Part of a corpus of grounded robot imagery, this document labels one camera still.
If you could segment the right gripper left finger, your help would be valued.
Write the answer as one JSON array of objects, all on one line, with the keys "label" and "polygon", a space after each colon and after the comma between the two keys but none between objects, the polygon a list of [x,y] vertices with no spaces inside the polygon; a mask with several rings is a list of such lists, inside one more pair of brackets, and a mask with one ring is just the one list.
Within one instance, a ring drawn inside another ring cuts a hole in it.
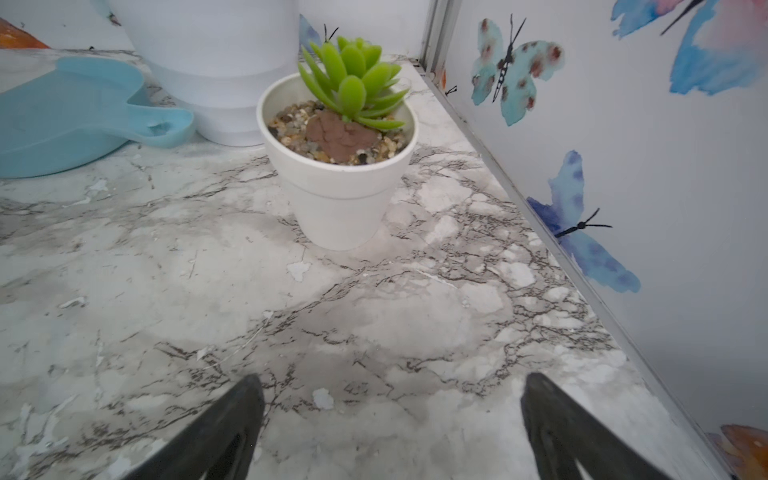
[{"label": "right gripper left finger", "polygon": [[244,479],[265,413],[256,374],[243,377],[167,445],[130,471],[135,479]]}]

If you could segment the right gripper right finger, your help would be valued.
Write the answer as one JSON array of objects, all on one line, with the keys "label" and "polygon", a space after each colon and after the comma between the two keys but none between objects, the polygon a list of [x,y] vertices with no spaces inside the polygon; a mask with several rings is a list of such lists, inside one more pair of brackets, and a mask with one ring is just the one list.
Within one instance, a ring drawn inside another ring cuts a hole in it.
[{"label": "right gripper right finger", "polygon": [[521,411],[541,479],[666,479],[546,375],[526,377]]}]

